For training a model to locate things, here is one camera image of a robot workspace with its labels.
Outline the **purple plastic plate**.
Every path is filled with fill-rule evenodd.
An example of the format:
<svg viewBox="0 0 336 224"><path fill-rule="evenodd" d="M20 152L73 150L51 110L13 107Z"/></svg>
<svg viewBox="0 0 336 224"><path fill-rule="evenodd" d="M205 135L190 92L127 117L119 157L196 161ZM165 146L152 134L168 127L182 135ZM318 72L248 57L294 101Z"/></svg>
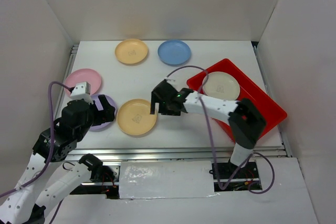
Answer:
<svg viewBox="0 0 336 224"><path fill-rule="evenodd" d="M103 106L98 98L98 96L100 96L100 94L94 94L91 96L92 100L95 102L96 106L97 106L97 109L99 111L102 111L103 110ZM115 112L114 112L114 116L116 116L117 114L117 104L115 103L114 99L111 98L110 96L106 95L106 99L108 101L108 103L113 106L115 108ZM106 122L106 123L103 123L101 125L96 125L96 126L92 126L89 131L90 132L96 132L96 131L101 131L103 130L104 128L106 128L107 126L109 126L112 122Z"/></svg>

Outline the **yellow plastic plate front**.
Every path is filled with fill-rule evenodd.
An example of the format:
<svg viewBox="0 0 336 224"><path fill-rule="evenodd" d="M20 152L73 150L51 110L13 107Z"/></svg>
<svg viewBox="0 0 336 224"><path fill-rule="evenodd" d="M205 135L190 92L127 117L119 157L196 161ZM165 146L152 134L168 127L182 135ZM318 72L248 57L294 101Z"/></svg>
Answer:
<svg viewBox="0 0 336 224"><path fill-rule="evenodd" d="M133 99L124 103L117 112L119 129L131 136L141 136L156 125L157 112L151 114L151 104L144 99Z"/></svg>

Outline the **pink plastic plate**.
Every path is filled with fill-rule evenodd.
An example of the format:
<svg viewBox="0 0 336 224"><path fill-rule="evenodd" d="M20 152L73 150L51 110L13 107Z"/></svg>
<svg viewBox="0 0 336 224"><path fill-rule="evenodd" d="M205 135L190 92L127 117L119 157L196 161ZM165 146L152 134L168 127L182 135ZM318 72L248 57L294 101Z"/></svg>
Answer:
<svg viewBox="0 0 336 224"><path fill-rule="evenodd" d="M101 75L93 69L79 69L71 73L64 84L70 88L81 82L88 82L90 84L90 94L95 94L99 91L102 84Z"/></svg>

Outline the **cream plastic plate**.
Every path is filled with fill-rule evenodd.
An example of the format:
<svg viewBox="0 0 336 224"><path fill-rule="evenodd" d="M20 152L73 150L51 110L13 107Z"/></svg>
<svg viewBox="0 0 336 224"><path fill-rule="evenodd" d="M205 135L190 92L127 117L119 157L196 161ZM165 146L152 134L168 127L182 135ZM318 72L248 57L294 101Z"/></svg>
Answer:
<svg viewBox="0 0 336 224"><path fill-rule="evenodd" d="M238 81L231 75L215 71L203 79L202 91L209 97L222 100L237 100L240 95Z"/></svg>

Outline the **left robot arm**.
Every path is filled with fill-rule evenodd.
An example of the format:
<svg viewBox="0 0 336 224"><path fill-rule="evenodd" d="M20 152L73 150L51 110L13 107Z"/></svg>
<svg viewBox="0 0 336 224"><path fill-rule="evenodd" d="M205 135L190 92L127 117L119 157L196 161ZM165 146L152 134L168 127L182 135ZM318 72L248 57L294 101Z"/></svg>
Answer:
<svg viewBox="0 0 336 224"><path fill-rule="evenodd" d="M44 223L54 208L81 183L114 179L113 171L93 154L85 154L58 181L46 184L67 155L76 148L92 126L114 121L115 107L105 95L98 96L102 105L72 100L63 108L61 117L43 131L33 147L29 163L10 193L4 193L1 223Z"/></svg>

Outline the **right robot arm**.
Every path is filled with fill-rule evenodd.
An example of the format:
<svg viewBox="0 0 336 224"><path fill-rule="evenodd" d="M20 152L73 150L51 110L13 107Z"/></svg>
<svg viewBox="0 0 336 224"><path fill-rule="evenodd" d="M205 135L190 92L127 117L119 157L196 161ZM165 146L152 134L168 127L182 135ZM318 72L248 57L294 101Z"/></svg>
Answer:
<svg viewBox="0 0 336 224"><path fill-rule="evenodd" d="M151 92L150 113L159 105L161 115L180 116L182 113L203 114L206 119L217 119L229 126L235 146L229 159L229 173L236 178L247 171L247 158L266 127L266 120L249 99L222 100L189 88L177 91L166 79Z"/></svg>

